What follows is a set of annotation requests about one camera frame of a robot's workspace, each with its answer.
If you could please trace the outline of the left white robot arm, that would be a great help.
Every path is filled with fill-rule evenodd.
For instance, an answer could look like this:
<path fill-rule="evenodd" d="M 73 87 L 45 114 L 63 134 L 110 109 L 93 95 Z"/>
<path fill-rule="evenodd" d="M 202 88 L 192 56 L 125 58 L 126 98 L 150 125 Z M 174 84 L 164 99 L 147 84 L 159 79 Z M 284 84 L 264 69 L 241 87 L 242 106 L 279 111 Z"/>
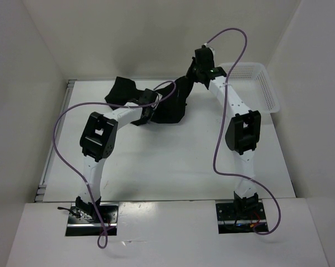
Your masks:
<path fill-rule="evenodd" d="M 133 124 L 147 123 L 153 116 L 162 95 L 146 89 L 137 100 L 130 100 L 126 108 L 117 108 L 104 114 L 93 112 L 83 130 L 80 147 L 84 167 L 84 185 L 76 197 L 76 209 L 87 222 L 98 221 L 101 214 L 101 179 L 106 159 L 112 154 L 119 129 Z"/>

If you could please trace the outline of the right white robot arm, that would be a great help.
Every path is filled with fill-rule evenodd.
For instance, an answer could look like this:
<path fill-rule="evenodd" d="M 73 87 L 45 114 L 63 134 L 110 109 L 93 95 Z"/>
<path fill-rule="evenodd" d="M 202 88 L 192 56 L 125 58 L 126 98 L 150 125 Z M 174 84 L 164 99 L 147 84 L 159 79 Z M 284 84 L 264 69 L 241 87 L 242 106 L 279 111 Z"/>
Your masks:
<path fill-rule="evenodd" d="M 232 217 L 236 221 L 250 219 L 258 205 L 258 194 L 254 183 L 243 176 L 254 178 L 253 158 L 260 137 L 261 114 L 252 111 L 228 84 L 227 73 L 214 65 L 213 51 L 207 45 L 194 51 L 187 77 L 203 84 L 223 107 L 222 121 L 228 126 L 221 132 L 233 154 L 237 174 Z"/>

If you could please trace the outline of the black shorts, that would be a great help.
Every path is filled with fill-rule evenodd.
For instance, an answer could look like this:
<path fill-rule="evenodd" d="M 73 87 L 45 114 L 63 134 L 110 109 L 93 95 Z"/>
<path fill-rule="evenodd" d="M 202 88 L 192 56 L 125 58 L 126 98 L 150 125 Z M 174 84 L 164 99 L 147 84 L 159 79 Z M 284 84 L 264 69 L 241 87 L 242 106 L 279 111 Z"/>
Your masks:
<path fill-rule="evenodd" d="M 132 122 L 134 125 L 144 125 L 149 121 L 155 123 L 179 123 L 185 115 L 187 97 L 192 91 L 194 82 L 186 76 L 179 77 L 175 81 L 174 93 L 165 101 L 158 104 L 153 116 L 149 119 L 142 118 Z M 117 77 L 109 94 L 104 98 L 110 105 L 125 105 L 127 102 L 139 100 L 144 91 L 136 87 L 136 83 L 130 79 Z"/>

